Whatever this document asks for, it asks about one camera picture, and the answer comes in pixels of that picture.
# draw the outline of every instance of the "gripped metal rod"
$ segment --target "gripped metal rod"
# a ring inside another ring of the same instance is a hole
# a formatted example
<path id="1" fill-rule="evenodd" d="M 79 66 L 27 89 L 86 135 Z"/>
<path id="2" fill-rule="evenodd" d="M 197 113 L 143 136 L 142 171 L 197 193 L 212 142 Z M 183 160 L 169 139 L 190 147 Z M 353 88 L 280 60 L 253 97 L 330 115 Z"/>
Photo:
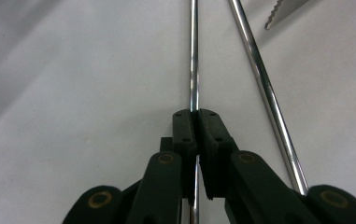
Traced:
<path id="1" fill-rule="evenodd" d="M 190 111 L 196 114 L 199 99 L 199 74 L 198 74 L 198 0 L 191 0 L 191 60 L 190 60 Z M 199 157 L 195 162 L 194 200 L 189 204 L 189 223 L 199 224 Z"/>
<path id="2" fill-rule="evenodd" d="M 244 9 L 239 0 L 229 0 L 229 3 L 235 17 L 236 25 L 238 26 L 239 33 L 241 34 L 242 42 L 244 43 L 245 50 L 248 54 L 250 65 L 254 75 L 256 76 L 257 83 L 259 84 L 259 89 L 262 93 L 264 104 L 271 119 L 274 132 L 279 143 L 279 148 L 291 178 L 292 186 L 302 195 L 306 195 L 308 192 L 306 179 L 294 150 L 291 137 L 289 136 L 288 128 L 286 127 L 285 121 L 282 117 L 277 97 L 274 94 L 270 79 L 265 71 L 260 51 L 257 48 L 253 33 L 250 30 L 249 22 L 245 15 Z"/>

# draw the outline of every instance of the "vertical metal rod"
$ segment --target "vertical metal rod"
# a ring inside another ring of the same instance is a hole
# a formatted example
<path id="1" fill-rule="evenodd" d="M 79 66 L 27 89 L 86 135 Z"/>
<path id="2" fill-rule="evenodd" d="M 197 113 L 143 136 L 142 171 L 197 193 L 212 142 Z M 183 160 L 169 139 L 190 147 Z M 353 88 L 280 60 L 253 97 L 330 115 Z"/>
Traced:
<path id="1" fill-rule="evenodd" d="M 270 79 L 265 71 L 260 51 L 257 48 L 253 33 L 250 30 L 249 22 L 245 16 L 244 9 L 239 0 L 229 0 L 229 2 L 239 33 L 241 34 L 242 42 L 244 43 L 245 50 L 248 54 L 250 65 L 259 84 L 264 104 L 267 107 L 268 115 L 273 124 L 274 132 L 288 169 L 292 186 L 302 195 L 306 195 L 308 191 L 306 179 L 294 150 L 291 137 L 289 136 L 288 128 L 286 127 L 282 113 L 279 109 L 277 97 L 274 94 Z"/>
<path id="2" fill-rule="evenodd" d="M 196 114 L 199 99 L 199 74 L 198 74 L 198 0 L 191 0 L 191 61 L 190 61 L 190 111 Z M 199 224 L 199 158 L 195 163 L 194 202 L 190 205 L 189 222 Z"/>

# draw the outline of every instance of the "silver metal rod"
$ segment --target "silver metal rod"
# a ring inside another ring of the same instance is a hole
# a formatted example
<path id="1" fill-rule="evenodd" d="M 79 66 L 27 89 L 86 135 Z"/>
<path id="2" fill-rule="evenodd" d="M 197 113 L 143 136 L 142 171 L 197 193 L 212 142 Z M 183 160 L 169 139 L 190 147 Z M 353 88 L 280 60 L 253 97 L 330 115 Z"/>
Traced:
<path id="1" fill-rule="evenodd" d="M 190 111 L 196 113 L 199 109 L 199 74 L 198 74 L 198 0 L 191 0 L 191 61 L 190 61 Z M 189 222 L 199 224 L 199 158 L 195 162 L 194 201 L 190 205 Z"/>
<path id="2" fill-rule="evenodd" d="M 241 34 L 242 42 L 244 43 L 245 50 L 248 54 L 250 65 L 259 84 L 259 89 L 262 93 L 264 104 L 267 107 L 268 115 L 273 124 L 274 132 L 276 134 L 279 148 L 288 169 L 292 186 L 302 195 L 306 195 L 308 191 L 306 179 L 294 150 L 291 137 L 289 136 L 288 128 L 286 127 L 282 113 L 279 109 L 277 97 L 274 94 L 270 79 L 268 78 L 267 72 L 265 71 L 260 51 L 257 48 L 253 33 L 250 30 L 249 22 L 245 16 L 244 9 L 239 0 L 229 0 L 229 2 L 235 17 L 235 22 L 238 26 L 239 33 Z"/>

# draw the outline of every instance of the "white surface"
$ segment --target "white surface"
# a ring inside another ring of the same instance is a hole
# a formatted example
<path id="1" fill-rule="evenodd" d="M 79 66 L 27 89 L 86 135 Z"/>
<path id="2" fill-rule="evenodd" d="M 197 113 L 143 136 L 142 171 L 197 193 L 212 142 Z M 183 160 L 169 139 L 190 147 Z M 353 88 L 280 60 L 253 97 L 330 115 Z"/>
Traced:
<path id="1" fill-rule="evenodd" d="M 243 1 L 310 186 L 356 196 L 356 1 L 266 32 Z M 0 223 L 61 223 L 87 189 L 141 178 L 189 105 L 189 1 L 0 1 Z M 200 1 L 200 107 L 289 183 L 227 1 Z M 201 223 L 227 223 L 201 191 Z"/>

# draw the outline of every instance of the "metal rod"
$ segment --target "metal rod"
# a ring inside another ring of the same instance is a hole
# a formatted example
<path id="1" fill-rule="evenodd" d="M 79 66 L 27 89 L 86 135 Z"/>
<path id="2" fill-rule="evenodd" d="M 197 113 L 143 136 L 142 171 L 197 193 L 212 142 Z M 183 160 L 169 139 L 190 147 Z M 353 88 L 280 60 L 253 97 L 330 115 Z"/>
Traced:
<path id="1" fill-rule="evenodd" d="M 198 0 L 191 0 L 191 61 L 190 61 L 190 111 L 196 114 L 199 99 L 199 74 L 198 74 Z M 199 158 L 195 162 L 194 200 L 190 205 L 189 222 L 199 224 Z"/>
<path id="2" fill-rule="evenodd" d="M 306 195 L 308 191 L 306 179 L 294 150 L 291 137 L 289 136 L 288 128 L 286 127 L 285 121 L 282 117 L 282 113 L 277 102 L 277 97 L 274 94 L 270 79 L 268 78 L 267 72 L 265 71 L 260 51 L 257 48 L 253 33 L 250 30 L 249 22 L 245 16 L 244 9 L 239 0 L 229 0 L 229 2 L 235 17 L 235 22 L 238 26 L 239 33 L 241 34 L 242 42 L 244 43 L 245 50 L 248 54 L 250 65 L 259 84 L 259 89 L 262 93 L 264 104 L 267 107 L 268 115 L 273 124 L 274 132 L 276 134 L 279 148 L 288 169 L 292 186 L 302 195 Z"/>

